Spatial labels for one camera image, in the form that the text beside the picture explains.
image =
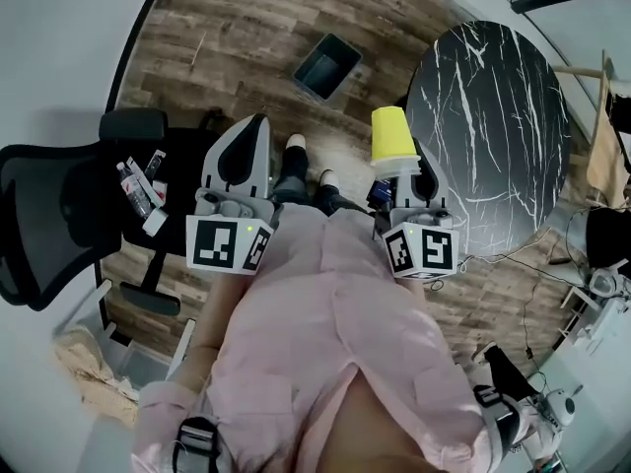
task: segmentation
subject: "chair armrest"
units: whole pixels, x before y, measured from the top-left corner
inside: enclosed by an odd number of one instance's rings
[[[156,108],[120,108],[101,116],[101,140],[162,140],[167,115]]]

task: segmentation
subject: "plastic bottle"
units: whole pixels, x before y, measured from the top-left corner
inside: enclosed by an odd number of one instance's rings
[[[140,182],[138,182],[136,175],[134,175],[124,163],[119,163],[116,165],[116,168],[118,169],[118,175],[120,177],[120,186],[123,191],[125,191],[127,199],[131,203],[134,211],[141,218],[147,219],[153,208],[145,191],[142,190],[142,186]]]

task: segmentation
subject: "shoe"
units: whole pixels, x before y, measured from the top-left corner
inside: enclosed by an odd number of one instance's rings
[[[484,365],[486,363],[486,359],[484,358],[484,355],[492,347],[497,347],[497,344],[495,342],[490,342],[486,344],[484,347],[482,347],[481,350],[479,350],[477,353],[473,355],[471,360],[477,365]]]
[[[339,178],[337,178],[337,175],[332,169],[326,169],[319,177],[319,186],[323,187],[326,185],[332,185],[339,189]]]
[[[295,133],[294,135],[289,137],[285,149],[289,149],[290,147],[302,147],[303,149],[306,149],[307,141],[305,140],[305,137],[303,135],[301,135],[300,133]]]

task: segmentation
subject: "chair leg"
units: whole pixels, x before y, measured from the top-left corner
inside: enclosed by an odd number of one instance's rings
[[[223,119],[225,117],[226,117],[226,114],[224,114],[224,110],[221,107],[210,108],[204,114],[201,121],[199,122],[199,129],[207,130],[208,125],[210,124],[211,121],[216,120],[216,119]]]
[[[166,256],[165,252],[156,252],[141,286],[121,282],[120,290],[128,302],[140,308],[160,315],[177,316],[180,306],[179,299],[156,291]]]

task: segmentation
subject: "label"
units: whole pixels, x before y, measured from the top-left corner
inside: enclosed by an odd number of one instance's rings
[[[124,178],[120,183],[120,186],[127,196],[133,195],[136,191],[142,189],[142,187],[140,187],[140,182],[138,182],[135,175],[130,175]]]

